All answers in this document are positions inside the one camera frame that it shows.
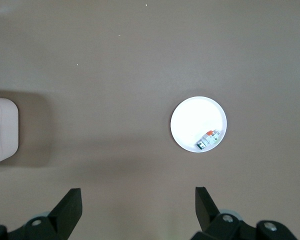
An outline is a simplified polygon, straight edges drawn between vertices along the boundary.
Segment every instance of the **black bracket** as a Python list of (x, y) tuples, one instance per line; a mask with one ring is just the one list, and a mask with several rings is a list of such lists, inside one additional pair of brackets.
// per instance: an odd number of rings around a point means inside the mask
[(48, 216), (35, 217), (12, 232), (0, 225), (0, 240), (67, 240), (81, 215), (81, 190), (73, 188)]
[(220, 214), (205, 187), (195, 188), (195, 213), (202, 231), (191, 240), (297, 240), (279, 222), (263, 220), (254, 228), (232, 214)]

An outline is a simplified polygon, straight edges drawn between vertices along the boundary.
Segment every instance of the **gray surface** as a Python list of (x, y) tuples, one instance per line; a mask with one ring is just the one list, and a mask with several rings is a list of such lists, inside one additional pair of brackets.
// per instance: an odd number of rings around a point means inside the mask
[[(228, 118), (203, 154), (170, 132), (193, 96)], [(185, 240), (206, 186), (300, 239), (300, 1), (0, 1), (0, 97), (20, 112), (0, 163), (9, 230), (80, 187), (71, 240)]]

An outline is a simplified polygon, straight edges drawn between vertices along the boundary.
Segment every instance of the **silver bolt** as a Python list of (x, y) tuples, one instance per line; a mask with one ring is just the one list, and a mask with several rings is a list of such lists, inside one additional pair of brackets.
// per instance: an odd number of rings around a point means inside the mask
[(234, 219), (230, 216), (230, 215), (224, 215), (222, 217), (222, 219), (225, 221), (225, 222), (228, 222), (228, 223), (232, 223), (234, 221)]
[(40, 219), (38, 219), (38, 220), (33, 221), (31, 225), (32, 226), (37, 226), (37, 225), (41, 224), (41, 222), (42, 221)]
[(271, 222), (265, 222), (264, 223), (264, 226), (267, 228), (267, 229), (269, 229), (270, 231), (277, 231), (277, 227), (276, 227), (276, 225), (274, 225), (273, 223), (271, 223)]

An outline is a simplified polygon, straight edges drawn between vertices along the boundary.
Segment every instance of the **white plate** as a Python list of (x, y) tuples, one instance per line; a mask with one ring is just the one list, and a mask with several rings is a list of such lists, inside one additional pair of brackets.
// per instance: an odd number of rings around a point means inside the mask
[[(171, 132), (174, 140), (185, 150), (203, 153), (215, 148), (224, 138), (227, 118), (222, 107), (204, 96), (194, 96), (180, 103), (171, 118)], [(204, 149), (197, 142), (209, 131), (219, 130), (219, 140)]]

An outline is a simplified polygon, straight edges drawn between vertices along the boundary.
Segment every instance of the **plastic container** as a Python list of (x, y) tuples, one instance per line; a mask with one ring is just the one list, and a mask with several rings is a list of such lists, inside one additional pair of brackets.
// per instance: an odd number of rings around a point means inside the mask
[(18, 108), (12, 101), (0, 98), (0, 162), (15, 154), (18, 146)]

